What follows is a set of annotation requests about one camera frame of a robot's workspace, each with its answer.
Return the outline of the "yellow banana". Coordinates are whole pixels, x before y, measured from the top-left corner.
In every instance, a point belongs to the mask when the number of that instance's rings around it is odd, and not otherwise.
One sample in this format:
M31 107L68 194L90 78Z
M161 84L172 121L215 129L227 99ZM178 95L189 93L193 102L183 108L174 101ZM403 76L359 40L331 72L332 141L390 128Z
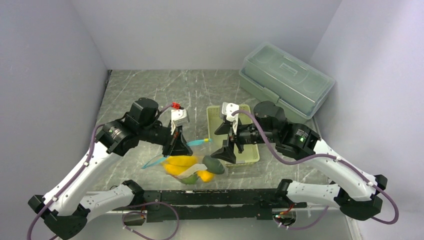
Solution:
M167 174L178 176L194 164L197 164L198 161L199 158L197 156L170 156L161 165Z

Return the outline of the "pale green perforated basket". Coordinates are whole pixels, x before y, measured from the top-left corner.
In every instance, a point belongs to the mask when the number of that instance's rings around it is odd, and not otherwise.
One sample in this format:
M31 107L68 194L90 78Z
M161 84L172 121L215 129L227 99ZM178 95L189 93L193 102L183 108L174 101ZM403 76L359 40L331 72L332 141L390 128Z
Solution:
M208 137L211 139L212 152L222 147L223 141L227 139L226 135L216 135L215 130L222 124L221 107L219 105L211 105L206 108L206 119L208 128ZM259 161L259 148L255 144L243 146L244 151L239 153L239 149L234 145L233 153L236 157L235 164L254 164Z

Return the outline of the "dark green avocado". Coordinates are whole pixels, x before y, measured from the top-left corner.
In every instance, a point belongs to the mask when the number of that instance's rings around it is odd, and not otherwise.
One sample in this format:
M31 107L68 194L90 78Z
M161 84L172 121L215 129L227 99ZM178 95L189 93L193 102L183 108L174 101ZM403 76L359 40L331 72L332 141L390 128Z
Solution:
M219 159L212 158L210 155L205 155L202 159L202 164L206 166L206 170L215 175L222 175L226 169Z

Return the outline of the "clear zip top bag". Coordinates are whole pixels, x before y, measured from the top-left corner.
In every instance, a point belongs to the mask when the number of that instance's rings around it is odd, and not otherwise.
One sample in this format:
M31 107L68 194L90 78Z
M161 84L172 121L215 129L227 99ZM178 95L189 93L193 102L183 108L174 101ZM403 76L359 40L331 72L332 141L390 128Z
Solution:
M162 172L184 185L209 183L228 175L225 163L211 157L215 149L211 138L193 140L187 145L193 151L192 155L157 155L141 168Z

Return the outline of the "green lime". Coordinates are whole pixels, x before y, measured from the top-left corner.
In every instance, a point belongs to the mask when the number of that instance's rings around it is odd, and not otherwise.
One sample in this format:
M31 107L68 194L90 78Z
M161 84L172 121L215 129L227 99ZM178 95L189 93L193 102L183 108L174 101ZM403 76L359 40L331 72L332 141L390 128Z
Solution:
M188 177L184 177L179 179L179 181L184 185L195 185L198 181L199 177L197 174L192 174Z

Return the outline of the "yellow bell pepper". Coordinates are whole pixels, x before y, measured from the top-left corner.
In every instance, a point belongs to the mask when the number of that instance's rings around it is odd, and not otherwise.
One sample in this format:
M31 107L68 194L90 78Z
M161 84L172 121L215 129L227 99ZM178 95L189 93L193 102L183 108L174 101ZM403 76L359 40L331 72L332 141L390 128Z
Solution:
M201 181L204 182L204 183L211 182L215 177L214 173L211 173L207 170L199 170L197 172L197 175L201 179Z

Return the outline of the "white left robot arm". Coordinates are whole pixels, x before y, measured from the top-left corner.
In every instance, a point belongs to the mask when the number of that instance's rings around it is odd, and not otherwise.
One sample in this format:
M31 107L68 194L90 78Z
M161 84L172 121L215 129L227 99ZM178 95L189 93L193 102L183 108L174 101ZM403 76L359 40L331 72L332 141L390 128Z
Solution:
M28 201L36 219L42 219L55 238L69 240L108 211L121 207L137 210L145 205L145 191L133 180L97 195L87 192L103 171L140 142L161 146L165 157L192 155L183 136L183 125L189 122L187 110L175 102L167 108L168 126L159 120L164 109L145 97L134 101L121 118L98 125L91 134L87 153L66 177L49 192Z

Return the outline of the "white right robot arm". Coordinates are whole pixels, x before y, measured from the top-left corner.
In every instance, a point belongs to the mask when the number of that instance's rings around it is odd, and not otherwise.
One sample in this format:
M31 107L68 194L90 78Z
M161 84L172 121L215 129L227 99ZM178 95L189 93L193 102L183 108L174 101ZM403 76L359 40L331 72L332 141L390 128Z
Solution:
M224 102L220 110L222 123L214 133L225 135L225 139L211 155L213 158L235 164L245 146L265 144L279 162L289 166L306 164L330 179L322 185L281 180L275 193L280 207L302 202L322 204L359 221L375 219L381 212L383 200L379 194L385 190L387 178L353 166L316 131L289 121L283 108L262 101L248 112L235 103Z

